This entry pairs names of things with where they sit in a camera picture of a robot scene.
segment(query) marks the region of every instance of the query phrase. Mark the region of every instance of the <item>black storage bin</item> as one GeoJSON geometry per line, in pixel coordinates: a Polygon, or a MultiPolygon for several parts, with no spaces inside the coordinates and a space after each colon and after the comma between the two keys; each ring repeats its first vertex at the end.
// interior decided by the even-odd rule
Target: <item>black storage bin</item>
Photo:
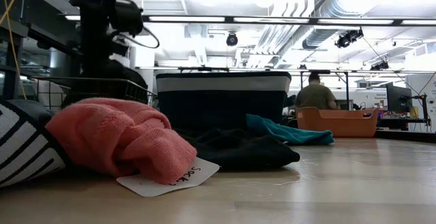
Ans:
{"type": "Polygon", "coordinates": [[[158,74],[159,107],[174,128],[245,128],[245,115],[280,123],[291,75],[281,71],[158,74]]]}

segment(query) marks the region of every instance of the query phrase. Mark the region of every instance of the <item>camera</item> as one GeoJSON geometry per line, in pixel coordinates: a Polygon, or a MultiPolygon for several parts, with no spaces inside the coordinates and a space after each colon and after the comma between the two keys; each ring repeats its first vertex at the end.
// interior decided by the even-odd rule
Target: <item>camera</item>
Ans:
{"type": "Polygon", "coordinates": [[[229,33],[226,41],[227,46],[235,46],[238,44],[238,37],[236,33],[229,33]]]}

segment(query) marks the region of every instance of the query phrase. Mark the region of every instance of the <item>pink towel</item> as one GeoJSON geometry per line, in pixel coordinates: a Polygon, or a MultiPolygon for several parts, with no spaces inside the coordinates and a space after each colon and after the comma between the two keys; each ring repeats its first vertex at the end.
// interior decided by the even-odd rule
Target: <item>pink towel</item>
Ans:
{"type": "Polygon", "coordinates": [[[197,154],[165,115],[135,101],[85,99],[60,111],[46,128],[75,164],[114,177],[140,170],[169,184],[186,173],[197,154]]]}

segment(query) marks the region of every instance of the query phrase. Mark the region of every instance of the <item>orange tray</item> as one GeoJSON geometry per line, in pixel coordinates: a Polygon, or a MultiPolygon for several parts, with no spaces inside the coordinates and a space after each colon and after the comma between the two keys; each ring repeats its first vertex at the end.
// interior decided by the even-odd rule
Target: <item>orange tray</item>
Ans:
{"type": "Polygon", "coordinates": [[[299,129],[329,130],[336,138],[372,138],[377,127],[378,111],[378,108],[361,111],[300,108],[296,115],[299,129]]]}

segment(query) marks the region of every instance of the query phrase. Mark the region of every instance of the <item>wooden table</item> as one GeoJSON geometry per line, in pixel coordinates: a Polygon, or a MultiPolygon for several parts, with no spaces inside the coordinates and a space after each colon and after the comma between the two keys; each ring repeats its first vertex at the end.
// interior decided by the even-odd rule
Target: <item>wooden table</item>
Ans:
{"type": "Polygon", "coordinates": [[[435,223],[436,147],[337,140],[282,170],[215,174],[155,198],[60,174],[0,190],[0,223],[435,223]]]}

